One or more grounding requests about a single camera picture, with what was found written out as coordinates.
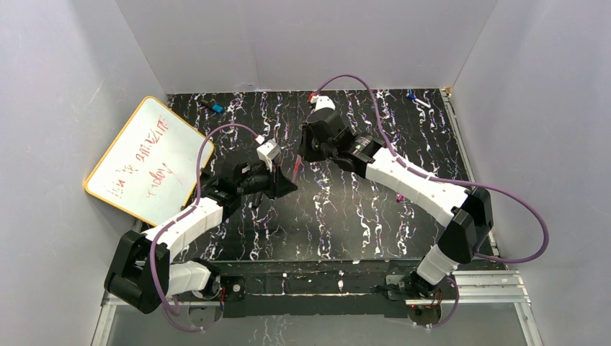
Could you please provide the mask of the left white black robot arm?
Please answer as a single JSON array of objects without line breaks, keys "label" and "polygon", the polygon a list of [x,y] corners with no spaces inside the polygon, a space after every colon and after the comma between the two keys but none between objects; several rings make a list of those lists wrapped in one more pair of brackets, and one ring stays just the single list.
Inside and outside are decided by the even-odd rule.
[{"label": "left white black robot arm", "polygon": [[221,225],[253,195],[282,198],[297,190],[281,168],[261,161],[239,164],[210,178],[198,201],[175,217],[143,233],[128,231],[119,240],[104,289],[144,314],[167,297],[199,291],[207,298],[220,293],[219,269],[203,259],[175,263],[176,256],[196,238]]}]

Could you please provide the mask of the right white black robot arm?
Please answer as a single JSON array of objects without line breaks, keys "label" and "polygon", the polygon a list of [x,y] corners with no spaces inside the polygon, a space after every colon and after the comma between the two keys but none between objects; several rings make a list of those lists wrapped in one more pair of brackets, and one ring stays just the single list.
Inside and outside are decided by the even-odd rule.
[{"label": "right white black robot arm", "polygon": [[437,182],[425,171],[401,166],[381,139],[353,133],[331,108],[314,111],[304,122],[299,154],[307,162],[330,160],[344,171],[394,190],[444,227],[416,269],[390,285],[397,294],[430,296],[458,265],[471,262],[494,224],[487,189]]}]

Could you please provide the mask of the pink marker pen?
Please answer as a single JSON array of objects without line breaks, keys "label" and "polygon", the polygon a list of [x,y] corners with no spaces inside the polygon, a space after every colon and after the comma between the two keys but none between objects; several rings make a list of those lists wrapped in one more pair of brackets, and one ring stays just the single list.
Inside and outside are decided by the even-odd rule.
[{"label": "pink marker pen", "polygon": [[292,173],[292,182],[293,183],[297,182],[300,166],[301,166],[301,160],[298,159],[298,160],[295,161],[295,165],[293,167],[293,173]]}]

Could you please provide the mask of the orange black marker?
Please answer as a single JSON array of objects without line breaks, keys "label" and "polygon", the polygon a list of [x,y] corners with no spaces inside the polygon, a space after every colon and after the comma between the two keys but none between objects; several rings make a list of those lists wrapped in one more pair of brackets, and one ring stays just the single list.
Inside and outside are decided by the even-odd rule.
[{"label": "orange black marker", "polygon": [[260,206],[261,201],[262,201],[262,196],[263,196],[263,192],[256,192],[253,195],[253,199],[251,202],[251,208],[257,209]]}]

